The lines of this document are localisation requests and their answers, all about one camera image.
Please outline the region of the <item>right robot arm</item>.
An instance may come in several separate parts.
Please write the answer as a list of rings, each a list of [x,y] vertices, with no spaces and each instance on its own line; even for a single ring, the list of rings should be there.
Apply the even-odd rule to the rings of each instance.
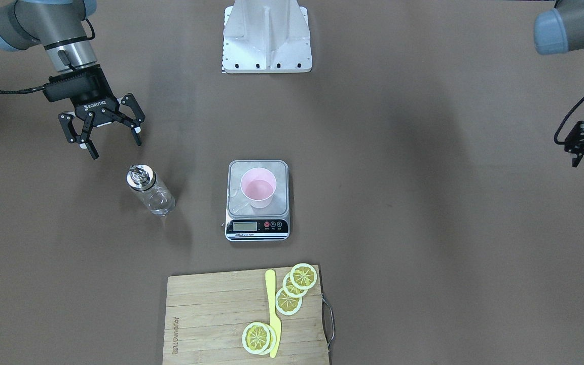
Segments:
[[[68,99],[74,111],[61,113],[58,122],[69,143],[99,157],[91,132],[109,123],[130,128],[141,145],[144,113],[132,93],[117,98],[100,67],[83,23],[95,13],[95,1],[13,1],[0,7],[0,49],[16,52],[40,45],[56,69],[42,86],[19,93],[42,92],[50,102]]]

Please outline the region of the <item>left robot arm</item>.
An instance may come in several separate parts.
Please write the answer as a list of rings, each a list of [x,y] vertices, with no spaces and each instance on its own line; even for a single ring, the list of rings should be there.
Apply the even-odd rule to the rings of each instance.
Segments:
[[[538,14],[533,39],[540,55],[584,49],[584,1],[556,1],[552,9]]]

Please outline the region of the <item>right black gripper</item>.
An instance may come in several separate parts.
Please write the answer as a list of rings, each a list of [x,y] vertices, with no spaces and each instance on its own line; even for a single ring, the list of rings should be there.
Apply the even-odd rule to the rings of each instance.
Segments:
[[[78,143],[80,148],[86,149],[94,160],[99,158],[99,153],[90,139],[94,126],[111,122],[121,123],[131,129],[138,146],[143,144],[140,126],[145,117],[141,106],[132,93],[127,93],[117,100],[100,65],[49,77],[49,82],[45,84],[44,96],[49,102],[63,99],[69,99],[72,102],[75,115],[60,113],[58,122],[67,141]],[[129,107],[133,117],[121,113],[120,106]],[[84,120],[79,134],[75,131],[74,118]]]

